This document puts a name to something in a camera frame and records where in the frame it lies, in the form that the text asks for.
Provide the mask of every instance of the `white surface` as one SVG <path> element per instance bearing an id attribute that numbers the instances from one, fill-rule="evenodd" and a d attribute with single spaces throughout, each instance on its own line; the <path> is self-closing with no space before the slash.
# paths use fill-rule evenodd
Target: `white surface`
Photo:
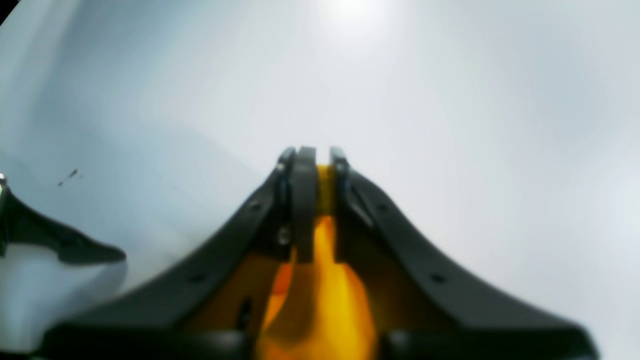
<path id="1" fill-rule="evenodd" d="M 637 359 L 639 15 L 633 2 L 21 1 L 0 28 L 2 172 L 129 261 L 78 270 L 12 247 L 0 347 L 33 348 L 59 316 L 174 263 L 288 145 L 326 161 L 335 144 L 463 266 L 584 324 L 604 359 Z M 83 179 L 59 187 L 74 168 Z"/>

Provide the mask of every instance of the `screw hole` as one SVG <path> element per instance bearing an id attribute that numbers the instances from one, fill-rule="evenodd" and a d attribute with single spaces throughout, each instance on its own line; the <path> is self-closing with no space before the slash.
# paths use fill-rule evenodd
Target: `screw hole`
<path id="1" fill-rule="evenodd" d="M 62 247 L 82 247 L 82 240 L 69 230 L 62 230 L 58 233 L 58 241 Z"/>
<path id="2" fill-rule="evenodd" d="M 189 282 L 191 284 L 198 284 L 200 282 L 205 281 L 206 278 L 207 276 L 205 274 L 195 274 L 189 278 Z"/>
<path id="3" fill-rule="evenodd" d="M 280 231 L 278 232 L 278 244 L 281 246 L 286 246 L 289 244 L 289 242 L 291 242 L 291 234 L 289 232 L 289 229 L 286 227 L 280 228 Z"/>
<path id="4" fill-rule="evenodd" d="M 251 201 L 249 203 L 249 208 L 252 211 L 258 211 L 261 207 L 262 207 L 262 205 L 260 205 L 260 203 L 257 200 Z"/>
<path id="5" fill-rule="evenodd" d="M 251 312 L 251 298 L 247 297 L 244 299 L 242 305 L 240 305 L 240 312 L 236 319 L 236 329 L 245 330 L 247 326 L 249 326 L 249 322 L 251 321 Z"/>
<path id="6" fill-rule="evenodd" d="M 447 280 L 440 274 L 431 274 L 431 280 L 438 284 L 444 284 Z"/>

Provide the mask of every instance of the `screw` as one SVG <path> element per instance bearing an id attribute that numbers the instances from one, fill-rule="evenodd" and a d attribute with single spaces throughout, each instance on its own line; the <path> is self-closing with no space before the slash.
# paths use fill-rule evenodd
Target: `screw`
<path id="1" fill-rule="evenodd" d="M 433 282 L 436 282 L 438 284 L 444 284 L 446 281 L 444 276 L 440 274 L 431 274 L 431 280 L 433 280 Z"/>
<path id="2" fill-rule="evenodd" d="M 286 246 L 289 244 L 290 241 L 291 241 L 291 237 L 289 233 L 289 228 L 281 227 L 280 231 L 278 232 L 278 244 L 282 246 Z"/>
<path id="3" fill-rule="evenodd" d="M 207 275 L 206 274 L 195 274 L 192 275 L 191 277 L 189 277 L 189 282 L 192 284 L 197 284 L 199 282 L 203 282 L 207 279 Z"/>

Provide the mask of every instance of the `black plastic bracket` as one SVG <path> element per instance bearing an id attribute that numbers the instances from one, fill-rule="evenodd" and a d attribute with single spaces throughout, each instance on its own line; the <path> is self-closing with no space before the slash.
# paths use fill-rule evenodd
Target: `black plastic bracket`
<path id="1" fill-rule="evenodd" d="M 63 263 L 90 265 L 122 261 L 125 253 L 101 244 L 78 230 L 47 218 L 26 206 L 9 188 L 0 174 L 0 256 L 10 243 L 48 247 Z"/>
<path id="2" fill-rule="evenodd" d="M 131 294 L 57 325 L 36 355 L 52 360 L 250 358 L 255 333 L 247 324 L 261 324 L 254 316 L 259 308 L 242 300 L 243 293 L 228 302 L 212 301 L 228 294 L 225 284 L 244 284 L 231 280 L 250 256 L 266 255 L 273 265 L 287 261 L 296 245 L 302 260 L 313 260 L 314 159 L 313 149 L 297 154 L 287 149 L 264 184 L 192 255 Z M 331 149 L 331 159 L 336 257 L 352 267 L 375 300 L 370 303 L 380 359 L 597 358 L 582 327 L 473 276 L 421 235 L 381 189 L 349 166 L 339 148 Z M 242 279 L 264 276 L 259 271 Z M 267 271 L 272 279 L 275 271 Z M 221 327 L 185 325 L 205 314 L 209 304 L 216 305 L 207 313 L 212 321 L 226 314 L 237 321 Z"/>
<path id="3" fill-rule="evenodd" d="M 57 325 L 35 355 L 53 360 L 248 358 L 253 340 L 246 324 L 253 313 L 247 299 L 224 309 L 239 309 L 231 325 L 235 329 L 187 331 L 186 323 L 222 291 L 247 255 L 288 261 L 294 243 L 307 261 L 313 259 L 316 171 L 315 149 L 296 153 L 288 148 L 266 181 L 192 255 L 140 289 Z"/>
<path id="4" fill-rule="evenodd" d="M 384 358 L 597 358 L 582 327 L 524 304 L 457 265 L 420 234 L 383 190 L 353 170 L 342 150 L 332 148 L 331 159 L 337 178 L 337 257 L 355 261 L 358 251 L 349 251 L 349 242 L 362 229 L 369 231 L 424 298 L 454 324 L 441 331 L 390 331 L 382 339 Z M 364 272 L 377 266 L 359 264 Z"/>
<path id="5" fill-rule="evenodd" d="M 19 0 L 5 0 L 0 3 L 0 25 L 11 14 Z"/>

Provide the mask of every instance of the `dark spot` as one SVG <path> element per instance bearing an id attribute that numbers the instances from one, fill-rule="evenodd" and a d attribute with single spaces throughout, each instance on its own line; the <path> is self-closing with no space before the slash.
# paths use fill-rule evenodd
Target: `dark spot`
<path id="1" fill-rule="evenodd" d="M 69 229 L 59 229 L 56 231 L 56 240 L 62 247 L 83 247 L 83 239 Z"/>
<path id="2" fill-rule="evenodd" d="M 446 281 L 444 276 L 440 274 L 431 274 L 431 280 L 433 280 L 433 282 L 437 282 L 438 284 L 444 284 Z"/>
<path id="3" fill-rule="evenodd" d="M 207 276 L 205 274 L 195 274 L 192 275 L 188 280 L 192 284 L 198 284 L 199 282 L 205 281 Z"/>
<path id="4" fill-rule="evenodd" d="M 251 321 L 251 298 L 245 298 L 240 306 L 240 312 L 236 320 L 236 329 L 245 330 Z"/>
<path id="5" fill-rule="evenodd" d="M 258 211 L 260 208 L 262 207 L 262 205 L 260 205 L 260 203 L 256 200 L 251 201 L 251 203 L 249 203 L 249 208 L 252 211 Z"/>

